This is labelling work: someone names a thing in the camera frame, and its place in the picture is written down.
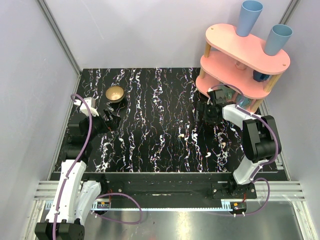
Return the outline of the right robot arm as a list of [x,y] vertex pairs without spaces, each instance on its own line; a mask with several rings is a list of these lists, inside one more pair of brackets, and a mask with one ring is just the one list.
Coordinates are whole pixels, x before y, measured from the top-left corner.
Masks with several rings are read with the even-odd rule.
[[242,130],[244,156],[226,184],[226,192],[232,198],[245,195],[252,187],[258,171],[273,163],[282,151],[276,121],[273,116],[256,115],[235,102],[228,102],[221,89],[208,92],[207,101],[196,106],[196,121],[217,124],[229,121]]

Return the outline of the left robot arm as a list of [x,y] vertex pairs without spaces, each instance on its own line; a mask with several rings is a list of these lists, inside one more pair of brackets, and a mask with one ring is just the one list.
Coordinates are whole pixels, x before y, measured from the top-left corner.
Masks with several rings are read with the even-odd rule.
[[82,181],[92,152],[92,140],[118,129],[121,117],[105,109],[97,116],[86,116],[68,123],[61,150],[61,174],[52,206],[44,222],[35,225],[39,240],[82,240],[85,221],[95,198],[103,198],[108,186],[99,180]]

